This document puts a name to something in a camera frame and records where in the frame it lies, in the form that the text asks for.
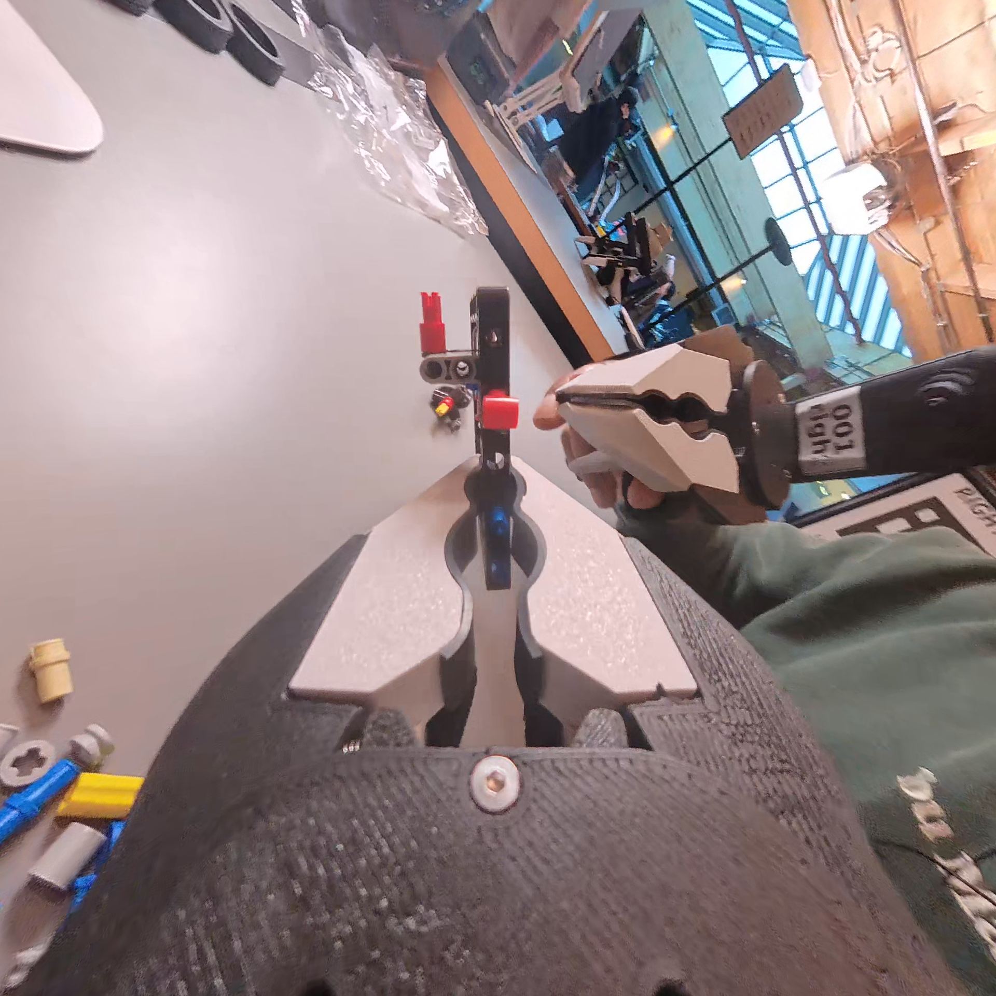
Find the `grey desk orange edge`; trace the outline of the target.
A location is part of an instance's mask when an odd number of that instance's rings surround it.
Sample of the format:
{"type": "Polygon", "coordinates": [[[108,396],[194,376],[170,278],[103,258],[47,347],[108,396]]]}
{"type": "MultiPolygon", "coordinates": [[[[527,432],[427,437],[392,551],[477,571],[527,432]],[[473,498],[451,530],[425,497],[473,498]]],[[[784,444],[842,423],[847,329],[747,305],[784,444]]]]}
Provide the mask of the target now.
{"type": "Polygon", "coordinates": [[[624,329],[580,262],[576,228],[554,189],[493,131],[444,58],[424,82],[488,240],[557,348],[573,367],[622,354],[624,329]]]}

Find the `white book stand base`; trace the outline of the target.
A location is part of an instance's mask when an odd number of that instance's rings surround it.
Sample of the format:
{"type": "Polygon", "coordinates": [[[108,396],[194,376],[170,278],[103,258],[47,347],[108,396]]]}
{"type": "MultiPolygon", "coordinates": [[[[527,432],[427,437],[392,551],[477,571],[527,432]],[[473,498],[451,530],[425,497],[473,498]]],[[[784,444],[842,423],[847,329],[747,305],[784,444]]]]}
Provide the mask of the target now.
{"type": "Polygon", "coordinates": [[[1,3],[1,145],[82,158],[105,137],[92,101],[9,1],[1,3]]]}

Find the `pile of small lego pieces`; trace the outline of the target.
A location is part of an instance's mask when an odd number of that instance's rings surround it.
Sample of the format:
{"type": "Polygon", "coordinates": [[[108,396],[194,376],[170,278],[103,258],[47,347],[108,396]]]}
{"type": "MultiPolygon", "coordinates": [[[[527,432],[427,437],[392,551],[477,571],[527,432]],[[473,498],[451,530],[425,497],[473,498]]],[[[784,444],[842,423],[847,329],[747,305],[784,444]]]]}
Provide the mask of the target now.
{"type": "Polygon", "coordinates": [[[153,739],[129,655],[49,626],[3,637],[2,994],[13,994],[91,890],[153,739]]]}

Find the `brown hanging sign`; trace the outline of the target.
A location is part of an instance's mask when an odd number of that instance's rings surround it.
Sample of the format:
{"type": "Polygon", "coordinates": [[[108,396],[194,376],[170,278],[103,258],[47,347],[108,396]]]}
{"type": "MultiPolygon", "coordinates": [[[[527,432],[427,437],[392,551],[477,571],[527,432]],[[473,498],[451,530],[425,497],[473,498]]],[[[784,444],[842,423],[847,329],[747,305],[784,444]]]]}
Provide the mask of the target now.
{"type": "Polygon", "coordinates": [[[778,68],[723,115],[722,122],[738,157],[747,159],[777,136],[803,110],[804,99],[788,65],[778,68]]]}

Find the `clear plastic bag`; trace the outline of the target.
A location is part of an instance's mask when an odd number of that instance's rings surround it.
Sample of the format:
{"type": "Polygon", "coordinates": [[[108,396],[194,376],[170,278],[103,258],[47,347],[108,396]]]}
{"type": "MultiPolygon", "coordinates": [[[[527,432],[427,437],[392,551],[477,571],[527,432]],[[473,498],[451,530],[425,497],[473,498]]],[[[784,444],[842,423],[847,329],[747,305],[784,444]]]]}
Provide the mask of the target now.
{"type": "Polygon", "coordinates": [[[319,25],[316,2],[293,2],[311,49],[308,88],[338,122],[370,187],[462,238],[487,223],[430,113],[426,86],[398,72],[376,45],[363,52],[342,30],[319,25]]]}

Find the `person's right hand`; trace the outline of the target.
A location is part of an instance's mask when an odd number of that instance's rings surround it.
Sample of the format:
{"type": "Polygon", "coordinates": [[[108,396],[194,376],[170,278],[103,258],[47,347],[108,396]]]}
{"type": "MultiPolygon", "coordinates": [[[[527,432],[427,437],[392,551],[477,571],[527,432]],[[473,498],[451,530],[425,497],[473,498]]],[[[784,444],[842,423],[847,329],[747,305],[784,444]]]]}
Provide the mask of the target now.
{"type": "MultiPolygon", "coordinates": [[[[591,445],[561,417],[557,394],[572,380],[576,380],[589,369],[604,366],[605,363],[585,365],[554,381],[535,411],[533,423],[538,430],[560,430],[560,442],[566,463],[569,465],[573,465],[579,458],[594,452],[596,447],[591,445]]],[[[576,472],[575,475],[588,488],[593,503],[600,509],[612,509],[624,502],[633,509],[648,511],[659,507],[665,501],[663,492],[655,491],[637,479],[625,484],[621,474],[616,471],[587,474],[576,472]]]]}

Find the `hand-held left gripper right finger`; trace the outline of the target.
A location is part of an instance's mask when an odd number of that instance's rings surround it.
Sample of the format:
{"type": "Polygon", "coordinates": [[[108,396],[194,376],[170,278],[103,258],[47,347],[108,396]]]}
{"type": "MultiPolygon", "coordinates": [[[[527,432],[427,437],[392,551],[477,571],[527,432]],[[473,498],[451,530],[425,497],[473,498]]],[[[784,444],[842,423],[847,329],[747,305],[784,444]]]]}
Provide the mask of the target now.
{"type": "Polygon", "coordinates": [[[623,536],[518,457],[510,525],[514,670],[527,746],[562,746],[595,709],[698,695],[623,536]]]}

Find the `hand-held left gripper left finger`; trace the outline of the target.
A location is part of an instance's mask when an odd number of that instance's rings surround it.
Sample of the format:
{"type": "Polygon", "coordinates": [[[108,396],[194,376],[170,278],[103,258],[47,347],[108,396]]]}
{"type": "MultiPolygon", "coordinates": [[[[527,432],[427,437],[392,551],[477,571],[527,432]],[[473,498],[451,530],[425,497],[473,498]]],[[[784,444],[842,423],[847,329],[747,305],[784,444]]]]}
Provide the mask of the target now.
{"type": "Polygon", "coordinates": [[[296,698],[394,710],[431,746],[458,746],[476,690],[480,549],[458,464],[371,529],[290,679],[296,698]]]}

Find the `black lego frame assembly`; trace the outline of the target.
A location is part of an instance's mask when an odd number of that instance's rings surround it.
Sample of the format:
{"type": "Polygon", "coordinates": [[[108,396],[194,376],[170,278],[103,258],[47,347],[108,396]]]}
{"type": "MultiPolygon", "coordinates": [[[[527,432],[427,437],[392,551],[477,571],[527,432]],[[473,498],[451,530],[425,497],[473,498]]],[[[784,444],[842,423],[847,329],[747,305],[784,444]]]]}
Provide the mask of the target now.
{"type": "Polygon", "coordinates": [[[478,526],[483,576],[488,591],[512,584],[513,508],[517,487],[511,460],[511,432],[519,403],[511,394],[510,301],[503,288],[479,288],[470,307],[470,347],[446,346],[441,297],[420,295],[421,379],[432,390],[460,384],[471,394],[478,467],[471,474],[470,504],[478,526]]]}

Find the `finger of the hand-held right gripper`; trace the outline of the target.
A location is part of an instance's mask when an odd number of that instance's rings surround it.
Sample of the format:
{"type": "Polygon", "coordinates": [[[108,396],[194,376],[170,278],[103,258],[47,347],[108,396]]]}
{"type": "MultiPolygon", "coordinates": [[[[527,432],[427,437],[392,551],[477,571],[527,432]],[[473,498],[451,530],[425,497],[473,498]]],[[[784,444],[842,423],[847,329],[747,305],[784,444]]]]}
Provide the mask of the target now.
{"type": "Polygon", "coordinates": [[[562,406],[559,414],[593,448],[568,462],[579,476],[625,472],[665,493],[691,487],[740,490],[737,459],[719,432],[697,439],[678,422],[656,421],[638,407],[562,406]]]}
{"type": "Polygon", "coordinates": [[[555,406],[564,418],[721,418],[732,393],[728,361],[673,344],[585,367],[555,389],[555,406]]]}

